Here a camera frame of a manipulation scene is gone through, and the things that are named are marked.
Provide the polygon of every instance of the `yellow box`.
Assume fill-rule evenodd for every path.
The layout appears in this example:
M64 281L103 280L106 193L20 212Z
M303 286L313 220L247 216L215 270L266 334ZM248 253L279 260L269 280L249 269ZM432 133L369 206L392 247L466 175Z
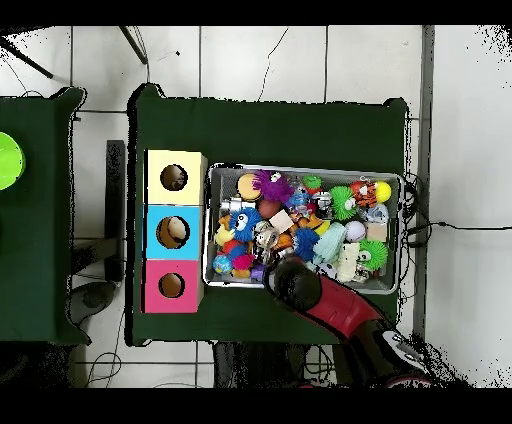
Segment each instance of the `yellow box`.
M203 205L208 164L201 153L148 150L147 158L148 204Z

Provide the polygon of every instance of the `green bowl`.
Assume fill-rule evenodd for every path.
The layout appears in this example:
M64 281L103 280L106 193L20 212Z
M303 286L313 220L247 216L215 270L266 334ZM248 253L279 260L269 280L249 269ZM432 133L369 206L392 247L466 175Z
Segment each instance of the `green bowl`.
M25 170L25 156L13 138L0 132L0 190L12 186Z

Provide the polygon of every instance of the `black stand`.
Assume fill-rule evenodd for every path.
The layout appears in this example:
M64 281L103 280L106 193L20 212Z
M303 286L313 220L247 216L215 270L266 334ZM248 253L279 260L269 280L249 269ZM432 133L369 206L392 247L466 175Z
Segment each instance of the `black stand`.
M25 31L33 30L33 29L39 29L44 27L34 27L34 28L27 28L24 29ZM128 31L128 28L125 26L119 27L121 31L123 32L124 36L128 40L128 43L130 43L130 46L132 46L133 51L137 55L137 57L140 59L143 65L146 65L148 63L147 57L142 53L142 51L139 49L139 46L137 46L137 43L133 39L133 37L130 34L130 31ZM36 71L41 72L45 77L53 79L53 74L48 72L46 69L44 69L42 66L38 65L36 62L34 62L29 57L25 56L23 53L21 53L14 44L12 44L7 38L5 38L3 35L0 35L0 48L8 51L11 53L14 57L17 57L21 61L25 62L27 65L34 68Z
M106 281L95 281L71 291L71 320L77 325L110 304L115 291L113 282L122 281L124 275L124 141L107 141L106 159L105 238L75 245L71 263L71 272L76 274L104 259Z
M34 62L29 57L25 56L23 53L21 53L14 44L12 44L7 38L0 36L0 48L7 50L9 53L11 53L14 57L17 57L18 59L25 62L27 65L34 68L36 71L41 72L45 77L48 77L50 79L53 78L53 74L48 72L43 67L39 66L36 62Z

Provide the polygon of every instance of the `blue box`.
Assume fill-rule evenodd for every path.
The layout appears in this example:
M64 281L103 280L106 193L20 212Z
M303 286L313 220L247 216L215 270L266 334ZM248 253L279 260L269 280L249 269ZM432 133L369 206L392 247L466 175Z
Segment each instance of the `blue box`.
M146 258L199 260L202 234L201 209L199 206L148 205ZM160 244L156 231L162 219L173 216L182 218L188 224L190 235L180 248L168 249Z

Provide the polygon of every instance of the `dark green table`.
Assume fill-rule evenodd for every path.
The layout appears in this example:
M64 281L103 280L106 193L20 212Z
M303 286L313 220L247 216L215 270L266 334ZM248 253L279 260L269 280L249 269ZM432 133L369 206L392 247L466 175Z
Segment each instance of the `dark green table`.
M127 231L134 260L127 290L127 335L135 344L155 340L275 341L332 344L337 339L279 307L257 289L206 287L196 314L142 314L140 264L144 149L199 151L209 163L391 172L403 174L402 99L385 105L348 103L250 103L214 99L167 99L159 86L143 84L129 101ZM368 296L396 318L396 292Z
M66 318L71 270L70 119L84 91L0 98L0 131L26 157L0 191L0 340L85 343Z

